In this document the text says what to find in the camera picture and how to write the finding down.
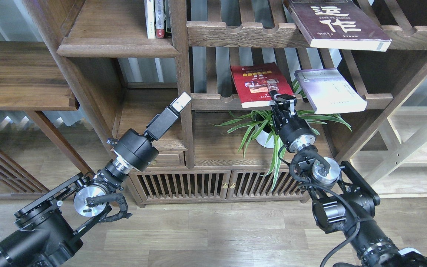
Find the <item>drawer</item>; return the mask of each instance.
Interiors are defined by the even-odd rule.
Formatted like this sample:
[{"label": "drawer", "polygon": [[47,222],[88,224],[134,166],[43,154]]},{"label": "drawer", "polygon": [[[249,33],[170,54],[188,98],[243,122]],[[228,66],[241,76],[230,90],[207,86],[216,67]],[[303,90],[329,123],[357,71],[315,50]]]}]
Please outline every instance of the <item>drawer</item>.
[{"label": "drawer", "polygon": [[185,166],[183,151],[159,151],[151,167],[179,167]]}]

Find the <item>robotic arm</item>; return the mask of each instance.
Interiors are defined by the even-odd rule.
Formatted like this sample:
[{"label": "robotic arm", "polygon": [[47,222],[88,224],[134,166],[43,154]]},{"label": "robotic arm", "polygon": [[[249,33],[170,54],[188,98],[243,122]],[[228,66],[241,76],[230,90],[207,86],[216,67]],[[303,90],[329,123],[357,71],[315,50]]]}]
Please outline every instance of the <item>robotic arm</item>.
[{"label": "robotic arm", "polygon": [[[321,267],[339,249],[351,244],[364,267],[427,267],[427,258],[417,250],[398,250],[380,229],[376,221],[375,206],[380,197],[352,165],[322,157],[313,145],[315,135],[307,122],[294,110],[295,97],[278,95],[271,91],[275,132],[284,147],[296,153],[289,166],[291,176],[299,187],[308,191],[312,199],[312,212],[316,225],[326,234],[342,231],[346,240],[334,248],[322,261]],[[342,179],[342,172],[351,183]],[[338,184],[342,194],[331,191]],[[353,267],[336,263],[334,267]]]},{"label": "robotic arm", "polygon": [[[95,224],[129,218],[121,184],[129,171],[144,171],[159,154],[152,146],[180,116],[191,98],[183,93],[165,110],[154,117],[143,135],[129,129],[120,140],[110,139],[117,155],[95,174],[93,179],[82,173],[73,176],[46,195],[17,211],[15,224],[19,228],[0,242],[0,267],[58,267],[82,247],[80,238]],[[62,216],[60,207],[72,194],[78,213],[91,217],[73,230]],[[107,216],[116,201],[120,212]]]}]

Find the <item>book spine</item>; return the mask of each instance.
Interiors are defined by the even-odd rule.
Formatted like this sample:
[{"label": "book spine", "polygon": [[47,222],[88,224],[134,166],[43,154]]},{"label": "book spine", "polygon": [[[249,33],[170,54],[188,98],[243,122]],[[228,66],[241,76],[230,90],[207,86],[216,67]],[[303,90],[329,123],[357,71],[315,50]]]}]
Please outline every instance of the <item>book spine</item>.
[{"label": "book spine", "polygon": [[156,0],[156,38],[164,38],[164,22],[166,15],[164,13],[164,0]]},{"label": "book spine", "polygon": [[307,43],[311,44],[312,36],[304,27],[304,24],[299,19],[298,14],[296,14],[296,12],[294,11],[293,4],[290,3],[290,1],[291,0],[283,0],[283,5],[288,9],[289,13],[291,14],[291,17],[294,20],[294,23],[296,24],[296,26],[298,26]]},{"label": "book spine", "polygon": [[154,0],[144,0],[144,11],[146,16],[146,32],[148,39],[155,39],[156,22],[154,18]]}]

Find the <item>silver aluminum disc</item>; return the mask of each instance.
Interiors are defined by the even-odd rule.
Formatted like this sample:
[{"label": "silver aluminum disc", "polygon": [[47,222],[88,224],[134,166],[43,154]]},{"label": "silver aluminum disc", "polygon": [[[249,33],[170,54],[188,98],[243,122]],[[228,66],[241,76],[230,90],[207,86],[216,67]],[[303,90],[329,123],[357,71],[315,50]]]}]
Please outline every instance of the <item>silver aluminum disc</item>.
[{"label": "silver aluminum disc", "polygon": [[89,206],[87,206],[86,199],[89,197],[93,198],[96,196],[104,195],[105,191],[103,191],[103,189],[101,189],[100,187],[94,185],[87,186],[85,188],[82,188],[75,195],[75,198],[73,199],[73,206],[80,215],[83,215],[85,217],[97,216],[105,209],[106,203],[90,208]]}]

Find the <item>white flower pot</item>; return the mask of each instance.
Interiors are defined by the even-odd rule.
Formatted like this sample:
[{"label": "white flower pot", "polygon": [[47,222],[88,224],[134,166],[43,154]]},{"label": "white flower pot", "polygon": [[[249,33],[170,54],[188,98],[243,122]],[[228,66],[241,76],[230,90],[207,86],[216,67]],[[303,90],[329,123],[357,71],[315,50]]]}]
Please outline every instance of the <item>white flower pot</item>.
[{"label": "white flower pot", "polygon": [[269,132],[261,131],[258,137],[255,139],[258,144],[262,145],[266,148],[273,148],[274,147],[274,137],[271,137],[268,142],[266,140],[268,139]]}]

